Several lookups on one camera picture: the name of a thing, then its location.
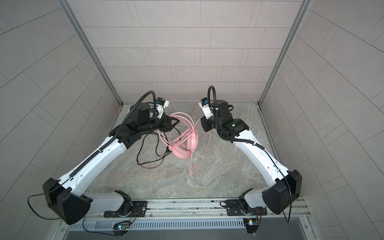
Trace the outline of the pink headphones with cable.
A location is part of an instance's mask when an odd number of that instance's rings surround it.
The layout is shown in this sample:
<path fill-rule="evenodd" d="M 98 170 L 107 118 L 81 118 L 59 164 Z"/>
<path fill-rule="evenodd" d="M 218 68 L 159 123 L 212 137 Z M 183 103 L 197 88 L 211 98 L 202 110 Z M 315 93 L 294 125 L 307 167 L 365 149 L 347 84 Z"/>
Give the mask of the pink headphones with cable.
<path fill-rule="evenodd" d="M 202 159 L 198 164 L 196 164 L 195 166 L 192 166 L 193 153 L 196 150 L 199 142 L 199 134 L 196 129 L 197 122 L 195 123 L 189 115 L 182 112 L 176 112 L 171 114 L 170 116 L 183 122 L 188 127 L 188 129 L 171 142 L 165 139 L 164 132 L 161 132 L 160 130 L 158 130 L 159 138 L 169 148 L 169 150 L 172 151 L 172 153 L 177 158 L 183 159 L 183 160 L 190 158 L 190 175 L 192 175 L 192 171 L 204 159 L 208 145 L 210 143 L 211 134 L 209 133 L 208 143 Z"/>

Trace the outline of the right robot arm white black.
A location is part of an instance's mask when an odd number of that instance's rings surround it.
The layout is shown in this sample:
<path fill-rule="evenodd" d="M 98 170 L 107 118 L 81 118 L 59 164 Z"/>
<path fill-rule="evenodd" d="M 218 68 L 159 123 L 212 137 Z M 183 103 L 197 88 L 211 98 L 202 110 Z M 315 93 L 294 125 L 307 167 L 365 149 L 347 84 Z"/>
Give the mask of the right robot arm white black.
<path fill-rule="evenodd" d="M 279 215 L 300 196 L 302 175 L 290 171 L 276 160 L 254 136 L 249 126 L 241 119 L 233 119 L 230 105 L 223 100 L 199 102 L 204 116 L 201 124 L 205 132 L 216 129 L 219 137 L 233 143 L 257 167 L 264 177 L 267 188 L 249 189 L 239 197 L 240 209 L 250 215 L 257 208 L 267 207 Z"/>

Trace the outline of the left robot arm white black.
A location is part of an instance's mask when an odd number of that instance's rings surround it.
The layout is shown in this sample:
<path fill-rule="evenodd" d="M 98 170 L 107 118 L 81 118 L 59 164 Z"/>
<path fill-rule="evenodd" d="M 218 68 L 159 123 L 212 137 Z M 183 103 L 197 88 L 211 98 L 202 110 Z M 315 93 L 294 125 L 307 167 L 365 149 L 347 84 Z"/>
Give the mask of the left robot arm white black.
<path fill-rule="evenodd" d="M 120 154 L 129 149 L 142 135 L 160 130 L 169 132 L 175 124 L 173 117 L 165 114 L 169 101 L 158 98 L 156 110 L 159 114 L 151 119 L 150 105 L 140 103 L 131 107 L 132 115 L 125 123 L 115 127 L 92 154 L 59 179 L 48 179 L 43 191 L 48 207 L 66 224 L 72 225 L 86 215 L 112 212 L 115 216 L 126 216 L 130 212 L 130 197 L 123 191 L 109 194 L 86 192 L 92 181 Z"/>

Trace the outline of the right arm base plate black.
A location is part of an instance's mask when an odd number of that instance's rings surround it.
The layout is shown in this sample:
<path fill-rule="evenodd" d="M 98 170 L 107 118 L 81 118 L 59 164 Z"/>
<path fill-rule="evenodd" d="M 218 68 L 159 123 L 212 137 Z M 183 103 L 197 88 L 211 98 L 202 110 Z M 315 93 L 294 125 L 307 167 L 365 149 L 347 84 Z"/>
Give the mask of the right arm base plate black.
<path fill-rule="evenodd" d="M 268 214 L 265 207 L 249 208 L 239 199 L 221 201 L 220 206 L 227 210 L 228 216 L 266 216 Z"/>

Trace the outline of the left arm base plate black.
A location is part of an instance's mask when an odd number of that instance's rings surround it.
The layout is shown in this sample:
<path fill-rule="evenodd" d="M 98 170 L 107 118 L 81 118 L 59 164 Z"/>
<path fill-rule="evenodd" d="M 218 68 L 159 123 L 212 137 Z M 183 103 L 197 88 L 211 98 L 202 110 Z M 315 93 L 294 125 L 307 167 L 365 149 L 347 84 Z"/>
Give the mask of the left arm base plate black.
<path fill-rule="evenodd" d="M 104 212 L 104 218 L 141 218 L 146 214 L 147 204 L 147 201 L 125 201 L 117 211 Z"/>

